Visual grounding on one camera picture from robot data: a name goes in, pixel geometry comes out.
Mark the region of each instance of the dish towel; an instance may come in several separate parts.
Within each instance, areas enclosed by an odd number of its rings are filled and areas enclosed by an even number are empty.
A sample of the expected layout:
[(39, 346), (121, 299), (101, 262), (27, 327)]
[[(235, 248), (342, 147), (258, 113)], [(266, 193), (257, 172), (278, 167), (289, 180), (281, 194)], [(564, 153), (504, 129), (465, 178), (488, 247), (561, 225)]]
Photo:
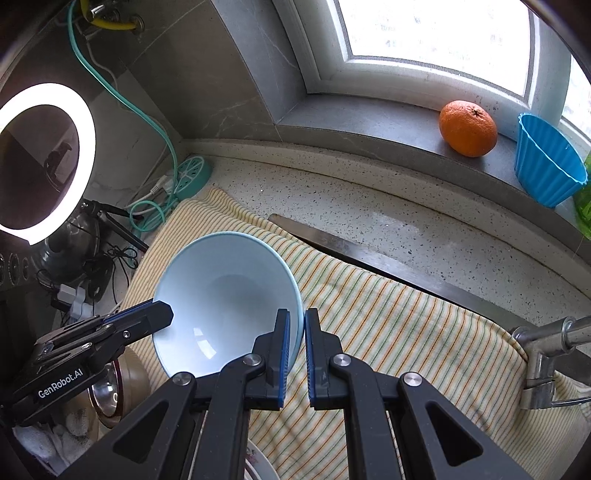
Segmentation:
[[(179, 204), (139, 265), (122, 307), (150, 299), (182, 247), (222, 231), (245, 232), (274, 248), (295, 276), (304, 309), (318, 308), (322, 329), (338, 335), (345, 352), (384, 374), (419, 372), (535, 479), (559, 479), (589, 435), (589, 406), (519, 409), (527, 357), (498, 325), (325, 255), (217, 188)], [(132, 348), (155, 390), (167, 376), (151, 337)], [(282, 480), (346, 479), (343, 414), (310, 408), (304, 342), (287, 385), (281, 412), (252, 413), (249, 438)], [(556, 387), (559, 399), (591, 394), (561, 374)]]

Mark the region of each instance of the window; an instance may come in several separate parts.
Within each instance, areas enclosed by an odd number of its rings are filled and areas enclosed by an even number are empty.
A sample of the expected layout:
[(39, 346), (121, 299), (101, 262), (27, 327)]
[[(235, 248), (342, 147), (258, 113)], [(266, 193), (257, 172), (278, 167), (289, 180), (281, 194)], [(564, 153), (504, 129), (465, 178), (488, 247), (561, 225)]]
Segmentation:
[(308, 93), (437, 111), (468, 100), (514, 140), (518, 115), (531, 112), (575, 138), (581, 154), (591, 148), (589, 82), (554, 31), (520, 0), (274, 3)]
[(523, 98), (532, 52), (527, 7), (515, 0), (451, 3), (340, 0), (351, 57), (445, 70)]
[(591, 85), (571, 57), (569, 89), (564, 101), (560, 130), (571, 141), (581, 155), (591, 148)]

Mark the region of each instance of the green bottle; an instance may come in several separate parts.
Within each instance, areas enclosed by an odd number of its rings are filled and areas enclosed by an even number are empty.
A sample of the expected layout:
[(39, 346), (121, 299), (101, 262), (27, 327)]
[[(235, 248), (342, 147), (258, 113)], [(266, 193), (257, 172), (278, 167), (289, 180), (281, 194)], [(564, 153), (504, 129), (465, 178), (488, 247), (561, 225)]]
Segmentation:
[(573, 195), (574, 207), (577, 209), (579, 229), (591, 240), (591, 153), (585, 160), (589, 174), (588, 184)]

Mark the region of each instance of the yellow hose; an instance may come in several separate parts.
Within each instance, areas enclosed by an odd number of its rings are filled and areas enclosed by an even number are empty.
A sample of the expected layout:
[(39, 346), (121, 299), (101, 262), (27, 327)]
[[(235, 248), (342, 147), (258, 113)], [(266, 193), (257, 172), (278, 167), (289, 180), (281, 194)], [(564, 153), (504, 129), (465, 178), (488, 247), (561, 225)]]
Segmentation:
[[(86, 21), (88, 21), (88, 18), (86, 18), (86, 14), (88, 13), (88, 0), (80, 0), (80, 8), (82, 9), (82, 15)], [(134, 30), (137, 26), (133, 22), (109, 22), (102, 18), (95, 18), (90, 23), (95, 27), (104, 28), (106, 30)]]

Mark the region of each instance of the metal faucet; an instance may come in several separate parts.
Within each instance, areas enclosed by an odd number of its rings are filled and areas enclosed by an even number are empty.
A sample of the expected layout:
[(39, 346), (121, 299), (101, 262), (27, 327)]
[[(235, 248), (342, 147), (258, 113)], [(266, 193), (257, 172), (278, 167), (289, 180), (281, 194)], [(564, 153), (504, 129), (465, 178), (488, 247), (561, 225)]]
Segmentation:
[(591, 402), (591, 397), (553, 401), (554, 360), (577, 345), (591, 343), (591, 315), (579, 320), (565, 317), (541, 327), (517, 327), (513, 338), (527, 353), (527, 374), (519, 406), (524, 410), (568, 407)]

